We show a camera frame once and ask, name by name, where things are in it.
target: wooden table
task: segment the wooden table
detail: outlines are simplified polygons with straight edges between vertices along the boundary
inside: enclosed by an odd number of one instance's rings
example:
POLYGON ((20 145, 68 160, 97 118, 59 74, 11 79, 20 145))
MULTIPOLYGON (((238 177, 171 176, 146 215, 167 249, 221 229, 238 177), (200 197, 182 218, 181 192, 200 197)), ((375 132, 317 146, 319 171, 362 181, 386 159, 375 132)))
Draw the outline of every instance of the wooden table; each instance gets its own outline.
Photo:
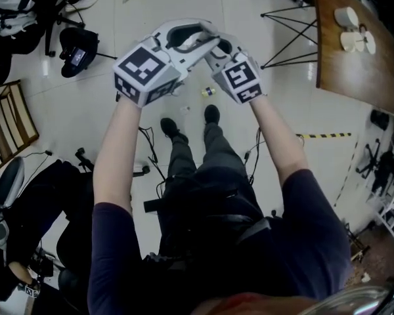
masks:
POLYGON ((394 39, 359 0, 315 0, 318 20, 317 87, 394 112, 394 39), (352 7, 376 41, 376 54, 345 52, 334 10, 352 7))

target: strap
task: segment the strap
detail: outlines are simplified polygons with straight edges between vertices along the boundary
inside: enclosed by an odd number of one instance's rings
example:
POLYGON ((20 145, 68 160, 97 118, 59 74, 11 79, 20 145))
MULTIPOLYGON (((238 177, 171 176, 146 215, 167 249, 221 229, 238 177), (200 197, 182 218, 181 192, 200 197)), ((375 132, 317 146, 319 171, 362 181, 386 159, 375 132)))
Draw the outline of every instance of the strap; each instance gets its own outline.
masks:
POLYGON ((261 220, 259 220, 258 222, 256 222, 253 226, 251 226, 250 228, 248 228, 236 241, 236 245, 239 245, 240 243, 242 243, 245 239, 252 237, 254 234, 257 234, 258 232, 264 230, 268 228, 269 230, 271 230, 270 227, 270 223, 267 220, 267 218, 263 218, 261 220))

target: small bottle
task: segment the small bottle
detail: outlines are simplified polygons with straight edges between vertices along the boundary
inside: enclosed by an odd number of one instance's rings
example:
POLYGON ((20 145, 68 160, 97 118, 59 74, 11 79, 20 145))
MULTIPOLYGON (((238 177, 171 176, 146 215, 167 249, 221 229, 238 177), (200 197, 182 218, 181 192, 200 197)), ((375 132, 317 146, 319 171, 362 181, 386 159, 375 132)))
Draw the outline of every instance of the small bottle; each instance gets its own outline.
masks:
POLYGON ((215 93, 216 90, 213 87, 206 87, 204 90, 202 90, 203 97, 210 97, 213 96, 215 93))

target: wire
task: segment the wire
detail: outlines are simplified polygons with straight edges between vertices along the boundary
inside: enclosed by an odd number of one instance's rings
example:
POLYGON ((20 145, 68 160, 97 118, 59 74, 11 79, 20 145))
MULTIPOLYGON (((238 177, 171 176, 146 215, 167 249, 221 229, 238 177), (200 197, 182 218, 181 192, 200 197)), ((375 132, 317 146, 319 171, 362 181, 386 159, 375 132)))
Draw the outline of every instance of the wire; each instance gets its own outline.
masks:
POLYGON ((79 10, 78 10, 72 3, 67 2, 67 4, 70 5, 70 6, 72 6, 72 7, 75 9, 75 11, 77 12, 77 15, 79 15, 79 17, 80 17, 81 23, 82 23, 82 24, 85 24, 85 22, 83 21, 83 18, 82 18, 81 15, 80 15, 79 10))
POLYGON ((260 157, 260 144, 261 144, 260 140, 261 140, 261 129, 258 128, 257 133, 255 134, 255 148, 257 150, 257 157, 255 158, 255 164, 254 164, 254 169, 252 171, 252 174, 248 177, 248 181, 250 182, 251 185, 254 184, 254 174, 255 174, 255 170, 257 169, 257 164, 258 164, 258 160, 259 160, 259 157, 260 157))
POLYGON ((31 154, 28 154, 27 156, 21 156, 21 158, 22 159, 25 159, 25 158, 27 158, 28 156, 31 156, 31 155, 42 155, 42 154, 45 154, 46 152, 40 152, 40 153, 31 153, 31 154))
POLYGON ((22 194, 22 192, 25 190, 25 187, 28 185, 29 181, 31 181, 32 177, 36 174, 36 172, 38 171, 38 169, 44 164, 44 162, 46 162, 46 160, 48 159, 49 155, 47 155, 47 157, 44 159, 44 161, 41 162, 41 164, 37 167, 37 169, 35 169, 35 171, 32 173, 31 177, 26 181, 24 187, 21 189, 21 191, 19 191, 19 195, 17 198, 19 198, 19 196, 22 194))
POLYGON ((139 131, 144 135, 144 137, 148 141, 150 150, 152 151, 152 157, 149 156, 148 159, 150 160, 150 162, 152 162, 153 166, 155 166, 155 168, 158 170, 158 172, 159 172, 160 176, 163 178, 163 180, 166 181, 164 174, 161 172, 161 170, 158 166, 158 157, 157 157, 155 149, 154 149, 155 138, 154 138, 154 133, 153 133, 153 127, 149 127, 147 129, 139 127, 139 131))

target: white floor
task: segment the white floor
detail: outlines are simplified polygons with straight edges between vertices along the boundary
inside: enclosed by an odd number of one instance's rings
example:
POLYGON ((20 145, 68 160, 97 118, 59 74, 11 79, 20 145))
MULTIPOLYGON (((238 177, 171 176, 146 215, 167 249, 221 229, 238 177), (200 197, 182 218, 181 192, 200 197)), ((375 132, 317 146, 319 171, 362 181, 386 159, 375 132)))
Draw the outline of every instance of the white floor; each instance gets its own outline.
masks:
MULTIPOLYGON (((135 39, 142 39, 166 20, 176 18, 203 18, 212 21, 220 30, 236 35, 260 64, 295 36, 295 33, 272 20, 261 18, 262 12, 294 7, 288 0, 99 0, 89 10, 81 11, 87 29, 97 32, 100 38, 99 52, 122 55, 135 39)), ((297 18, 306 22, 315 19, 315 10, 294 10, 283 12, 282 16, 297 18)), ((304 25, 292 24, 301 30, 304 25)), ((14 56, 9 81, 21 79, 26 101, 35 124, 40 132, 38 150, 51 149, 57 156, 70 159, 74 163, 76 150, 86 149, 87 157, 95 160, 104 132, 110 120, 115 103, 115 88, 112 75, 113 61, 97 57, 88 70, 78 76, 65 79, 60 74, 62 61, 55 25, 53 49, 56 58, 44 56, 44 42, 28 56, 14 56), (48 64, 48 76, 43 77, 43 65, 48 64)), ((316 29, 307 32, 317 38, 316 29)), ((297 39, 287 48, 281 60, 316 51, 312 42, 297 39)), ((351 133, 348 138, 309 139, 305 141, 305 151, 313 173, 316 175, 326 197, 332 205, 341 191, 352 155, 351 172, 343 194, 339 198, 336 212, 351 223, 352 229, 364 225, 370 218, 370 210, 354 192, 362 180, 354 174, 357 160, 362 156, 366 141, 373 142, 383 133, 368 124, 371 106, 330 93, 315 87, 316 64, 269 68, 262 71, 262 78, 269 97, 280 110, 285 120, 296 133, 351 133)), ((163 116, 174 118, 190 139, 196 163, 204 156, 202 131, 203 111, 208 103, 218 105, 221 111, 220 125, 236 152, 244 156, 255 144, 257 123, 248 105, 238 106, 218 89, 209 99, 200 91, 214 86, 209 69, 199 64, 187 80, 179 97, 165 97, 143 110, 141 126, 153 127, 156 153, 162 171, 166 173, 171 150, 170 141, 160 131, 159 120, 163 116), (189 106, 189 113, 183 115, 180 109, 189 106)), ((150 149, 140 136, 137 145, 137 163, 145 162, 150 149)), ((43 157, 26 159, 29 171, 36 168, 43 157)), ((248 169, 251 171, 255 156, 248 169)), ((149 251, 158 252, 160 230, 156 215, 145 215, 142 203, 156 197, 155 187, 161 178, 155 169, 150 174, 133 181, 133 208, 135 225, 142 255, 149 251)), ((255 174, 254 189, 264 213, 272 209, 282 211, 282 195, 273 163, 265 145, 261 147, 261 157, 255 174)), ((55 250, 56 241, 65 227, 62 216, 45 236, 45 248, 55 250)))

